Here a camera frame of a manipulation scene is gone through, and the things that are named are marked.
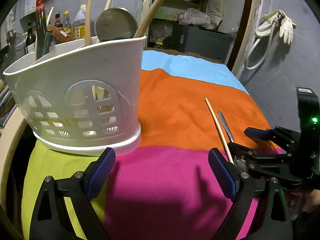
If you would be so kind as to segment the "silver spoon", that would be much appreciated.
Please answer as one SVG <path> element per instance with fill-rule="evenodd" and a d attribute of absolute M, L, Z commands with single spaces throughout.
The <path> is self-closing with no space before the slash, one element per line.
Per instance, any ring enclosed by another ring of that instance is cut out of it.
<path fill-rule="evenodd" d="M 137 29 L 136 19 L 125 8 L 109 8 L 103 11 L 95 25 L 100 42 L 133 38 Z"/>

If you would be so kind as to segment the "black cabinet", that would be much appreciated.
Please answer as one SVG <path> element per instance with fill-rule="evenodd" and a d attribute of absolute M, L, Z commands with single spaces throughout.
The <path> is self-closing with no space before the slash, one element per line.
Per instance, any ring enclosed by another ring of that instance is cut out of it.
<path fill-rule="evenodd" d="M 232 42 L 231 35 L 175 24 L 172 29 L 171 44 L 174 50 L 197 53 L 224 63 Z"/>

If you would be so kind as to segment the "silver fork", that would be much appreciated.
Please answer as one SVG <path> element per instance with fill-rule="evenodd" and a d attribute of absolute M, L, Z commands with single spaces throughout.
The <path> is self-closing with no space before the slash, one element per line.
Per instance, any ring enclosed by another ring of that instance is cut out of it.
<path fill-rule="evenodd" d="M 49 53 L 52 31 L 48 30 L 48 24 L 53 9 L 54 7 L 50 9 L 48 17 L 46 17 L 44 8 L 37 9 L 35 12 L 37 32 L 35 42 L 35 60 L 38 60 L 39 58 Z"/>

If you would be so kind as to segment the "red plastic bag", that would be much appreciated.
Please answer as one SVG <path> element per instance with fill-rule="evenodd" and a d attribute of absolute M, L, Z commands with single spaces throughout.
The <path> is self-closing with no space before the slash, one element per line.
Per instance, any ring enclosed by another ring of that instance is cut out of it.
<path fill-rule="evenodd" d="M 36 0 L 36 10 L 44 9 L 45 5 L 43 3 L 43 0 Z"/>

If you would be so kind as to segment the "light bamboo chopstick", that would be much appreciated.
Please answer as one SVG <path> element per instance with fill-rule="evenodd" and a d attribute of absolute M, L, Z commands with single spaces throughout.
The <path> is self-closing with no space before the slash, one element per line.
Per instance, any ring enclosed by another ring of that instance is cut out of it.
<path fill-rule="evenodd" d="M 229 150 L 229 147 L 228 147 L 228 145 L 227 145 L 225 136 L 224 136 L 224 134 L 223 134 L 223 131 L 222 131 L 222 129 L 221 129 L 221 126 L 220 126 L 220 124 L 219 124 L 219 121 L 218 121 L 218 119 L 217 119 L 217 117 L 216 117 L 216 115 L 215 115 L 215 112 L 214 112 L 214 110 L 213 110 L 213 108 L 212 108 L 212 106 L 211 106 L 211 104 L 210 104 L 210 101 L 209 101 L 207 98 L 204 98 L 204 100 L 205 100 L 206 105 L 208 106 L 208 109 L 209 109 L 209 111 L 210 111 L 210 113 L 211 113 L 211 115 L 212 115 L 212 118 L 213 118 L 213 120 L 214 120 L 216 129 L 217 129 L 217 132 L 218 132 L 218 134 L 219 134 L 219 136 L 220 136 L 221 142 L 222 142 L 223 147 L 224 147 L 224 149 L 225 149 L 225 152 L 226 152 L 226 154 L 227 154 L 228 161 L 233 164 L 234 162 L 233 162 L 232 155 L 231 155 L 231 153 L 230 153 L 230 150 Z"/>
<path fill-rule="evenodd" d="M 100 30 L 103 29 L 103 24 L 105 22 L 104 20 L 104 12 L 109 9 L 110 4 L 111 4 L 112 0 L 107 0 L 104 11 L 99 15 L 96 25 L 95 25 L 95 30 L 97 32 L 97 41 L 96 43 L 100 42 L 100 38 L 99 38 L 99 34 L 100 34 Z"/>

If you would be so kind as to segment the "brown wooden chopstick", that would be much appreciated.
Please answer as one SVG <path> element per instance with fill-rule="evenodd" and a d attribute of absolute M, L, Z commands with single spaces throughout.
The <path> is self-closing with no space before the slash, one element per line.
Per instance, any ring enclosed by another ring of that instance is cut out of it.
<path fill-rule="evenodd" d="M 92 0 L 87 0 L 85 18 L 85 46 L 91 45 L 91 8 Z"/>
<path fill-rule="evenodd" d="M 146 17 L 141 21 L 140 26 L 138 27 L 134 38 L 142 37 L 146 33 L 153 17 L 155 16 L 157 10 L 162 5 L 164 0 L 154 0 L 151 7 L 149 7 L 149 10 L 146 14 Z"/>

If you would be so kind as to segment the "colourful striped towel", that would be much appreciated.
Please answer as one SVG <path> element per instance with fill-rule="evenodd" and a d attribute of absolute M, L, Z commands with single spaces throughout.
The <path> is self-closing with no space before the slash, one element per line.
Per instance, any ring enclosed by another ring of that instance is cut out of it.
<path fill-rule="evenodd" d="M 119 156 L 92 205 L 112 239 L 210 239 L 227 214 L 226 199 L 208 164 L 222 149 L 211 111 L 221 111 L 237 143 L 279 153 L 254 142 L 248 127 L 269 124 L 223 64 L 146 50 L 140 81 L 142 141 Z"/>

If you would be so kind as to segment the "white rubber gloves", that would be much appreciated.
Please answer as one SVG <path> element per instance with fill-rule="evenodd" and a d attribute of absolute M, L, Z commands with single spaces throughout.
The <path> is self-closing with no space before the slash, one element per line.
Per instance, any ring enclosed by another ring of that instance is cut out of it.
<path fill-rule="evenodd" d="M 296 24 L 282 10 L 275 10 L 262 16 L 263 23 L 257 27 L 255 36 L 263 38 L 270 36 L 271 28 L 280 27 L 279 37 L 283 38 L 285 44 L 290 45 L 293 41 L 293 31 Z"/>

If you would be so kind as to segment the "clear plastic bag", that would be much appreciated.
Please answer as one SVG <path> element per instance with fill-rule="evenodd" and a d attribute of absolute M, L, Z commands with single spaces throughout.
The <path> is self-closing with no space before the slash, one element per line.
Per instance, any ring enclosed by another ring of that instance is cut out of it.
<path fill-rule="evenodd" d="M 180 25 L 193 25 L 206 29 L 216 29 L 217 25 L 212 21 L 211 17 L 204 12 L 194 8 L 188 8 L 179 19 Z"/>

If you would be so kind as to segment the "dark soy sauce bottle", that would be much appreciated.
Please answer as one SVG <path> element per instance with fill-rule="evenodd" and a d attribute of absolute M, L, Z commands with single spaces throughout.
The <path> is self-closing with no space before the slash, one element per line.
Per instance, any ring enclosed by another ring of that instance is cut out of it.
<path fill-rule="evenodd" d="M 25 39 L 25 50 L 27 54 L 35 51 L 36 35 L 33 33 L 31 22 L 28 23 L 27 37 Z"/>

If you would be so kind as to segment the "white plastic utensil caddy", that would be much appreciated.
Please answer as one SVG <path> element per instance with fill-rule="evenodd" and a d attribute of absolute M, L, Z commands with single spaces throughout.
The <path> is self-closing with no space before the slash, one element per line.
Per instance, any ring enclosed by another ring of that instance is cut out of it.
<path fill-rule="evenodd" d="M 59 44 L 29 53 L 4 76 L 22 115 L 50 150 L 99 156 L 110 147 L 131 153 L 141 142 L 138 121 L 145 39 Z"/>

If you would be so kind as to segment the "white wall box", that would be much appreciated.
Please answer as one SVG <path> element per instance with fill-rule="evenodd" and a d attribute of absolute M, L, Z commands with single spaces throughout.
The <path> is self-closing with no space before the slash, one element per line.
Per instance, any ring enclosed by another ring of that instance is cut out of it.
<path fill-rule="evenodd" d="M 27 16 L 36 11 L 37 0 L 24 0 L 24 16 Z"/>

